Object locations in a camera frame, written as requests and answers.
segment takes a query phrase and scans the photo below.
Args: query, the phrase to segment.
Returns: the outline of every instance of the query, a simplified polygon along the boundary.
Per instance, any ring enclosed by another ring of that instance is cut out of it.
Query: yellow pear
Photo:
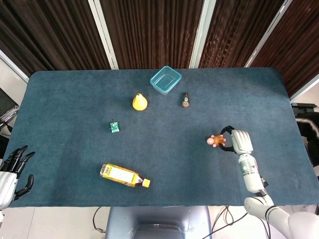
[[[133,99],[133,108],[137,111],[143,111],[147,106],[147,99],[141,93],[138,93]]]

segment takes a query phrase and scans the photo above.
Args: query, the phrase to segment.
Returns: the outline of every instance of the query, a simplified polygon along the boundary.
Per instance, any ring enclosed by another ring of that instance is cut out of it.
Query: small bottle
[[[185,94],[183,95],[183,98],[181,100],[181,106],[183,106],[184,108],[188,108],[189,107],[189,96],[188,96],[188,92],[185,92]]]
[[[103,164],[100,175],[103,178],[107,178],[130,187],[143,186],[148,188],[151,182],[149,179],[142,178],[134,171],[110,163]]]

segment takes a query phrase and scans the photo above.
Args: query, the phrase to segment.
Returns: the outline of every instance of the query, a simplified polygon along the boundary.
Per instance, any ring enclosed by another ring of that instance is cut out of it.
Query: robot finger
[[[1,164],[1,166],[0,166],[0,171],[7,171],[11,160],[13,159],[13,157],[15,156],[15,154],[16,154],[19,150],[20,150],[20,149],[17,148],[15,151],[13,151],[13,152],[9,155],[8,159]]]
[[[22,173],[25,164],[28,162],[28,160],[35,155],[35,152],[27,154],[23,159],[16,165],[14,172],[17,174],[16,178],[20,177],[20,174]]]
[[[15,154],[15,156],[10,161],[9,167],[7,169],[8,172],[13,172],[16,165],[20,162],[22,154],[26,151],[28,146],[23,146],[21,149],[18,150],[18,152]]]
[[[15,200],[18,200],[21,196],[23,196],[24,194],[30,192],[32,186],[33,186],[33,181],[34,181],[34,175],[33,174],[30,174],[29,177],[28,177],[28,182],[25,186],[25,188],[22,188],[20,189],[19,191],[17,191],[15,193],[15,196],[14,196],[14,201]]]

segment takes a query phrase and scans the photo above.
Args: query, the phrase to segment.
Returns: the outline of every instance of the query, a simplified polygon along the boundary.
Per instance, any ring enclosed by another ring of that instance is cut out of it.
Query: plastic container
[[[181,74],[169,66],[164,66],[154,75],[150,83],[163,95],[167,95],[181,80]]]

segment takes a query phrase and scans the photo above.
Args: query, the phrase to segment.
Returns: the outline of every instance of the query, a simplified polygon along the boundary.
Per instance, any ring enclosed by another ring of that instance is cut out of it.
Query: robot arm
[[[25,164],[35,154],[32,152],[22,158],[26,149],[27,146],[16,149],[0,166],[0,227],[3,222],[2,210],[6,209],[12,201],[28,193],[33,186],[34,176],[30,174],[25,188],[15,190]]]
[[[256,160],[251,153],[253,146],[248,132],[236,130],[232,126],[225,127],[220,134],[231,134],[232,146],[219,145],[224,151],[232,151],[239,155],[239,165],[249,192],[256,197],[248,197],[244,201],[246,211],[256,217],[268,221],[288,239],[312,239],[319,235],[319,217],[312,213],[297,212],[289,215],[281,208],[274,206],[264,185],[265,181],[258,172]]]

